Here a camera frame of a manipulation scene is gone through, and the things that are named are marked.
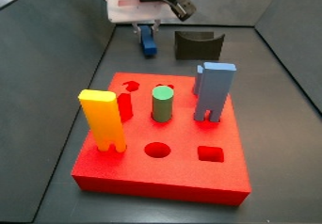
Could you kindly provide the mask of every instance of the square hole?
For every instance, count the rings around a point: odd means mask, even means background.
[[[200,146],[198,157],[202,161],[225,162],[225,152],[220,147]]]

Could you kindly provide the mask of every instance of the hole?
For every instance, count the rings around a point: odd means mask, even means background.
[[[145,152],[153,158],[164,158],[172,153],[172,149],[166,144],[153,142],[146,145]]]
[[[130,92],[134,92],[140,89],[140,83],[137,81],[129,81],[129,82],[125,82],[123,85],[127,85],[127,90]]]
[[[121,93],[118,96],[118,111],[121,115],[121,121],[126,122],[134,117],[133,101],[130,93]]]
[[[225,162],[225,152],[220,147],[200,146],[200,160],[210,162]]]
[[[162,84],[158,84],[157,87],[158,87],[158,86],[169,86],[170,88],[176,89],[176,86],[174,86],[174,85],[162,85]]]

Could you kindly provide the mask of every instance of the toy block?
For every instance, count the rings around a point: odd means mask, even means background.
[[[130,93],[121,93],[121,95],[118,96],[118,110],[122,122],[129,121],[134,117]]]
[[[153,90],[153,119],[168,122],[173,116],[174,89],[158,86]]]
[[[142,25],[141,29],[141,45],[146,56],[153,56],[158,52],[157,43],[152,35],[152,29],[148,25]]]
[[[214,32],[176,32],[176,55],[181,60],[220,60],[226,35]]]
[[[78,99],[94,133],[98,149],[107,152],[110,144],[117,145],[117,151],[126,151],[123,127],[118,112],[118,98],[113,91],[85,89]]]
[[[123,123],[127,150],[101,152],[90,131],[73,170],[81,189],[241,205],[250,183],[230,96],[221,122],[194,121],[194,77],[117,73],[109,90],[118,91],[129,80],[140,83],[140,90],[134,118]],[[153,101],[146,101],[160,83],[177,90],[169,122],[153,120]]]
[[[196,80],[198,102],[194,120],[204,121],[205,113],[210,110],[209,120],[220,121],[236,71],[236,65],[230,63],[206,62],[205,67],[198,66]]]
[[[196,78],[196,85],[194,85],[194,94],[197,94],[197,95],[198,95],[200,88],[201,88],[204,71],[205,71],[204,66],[198,65],[198,66],[197,66],[197,78]]]

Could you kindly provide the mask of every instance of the gray wall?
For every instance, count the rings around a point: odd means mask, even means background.
[[[254,26],[272,0],[192,0],[198,11],[184,23],[165,20],[170,24],[212,24]]]
[[[114,32],[102,0],[0,11],[0,222],[31,222]]]
[[[256,28],[322,111],[322,0],[274,0]]]

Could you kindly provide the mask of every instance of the circular hole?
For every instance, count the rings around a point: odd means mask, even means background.
[[[154,142],[146,145],[145,152],[153,158],[164,158],[172,153],[172,149],[166,144]]]

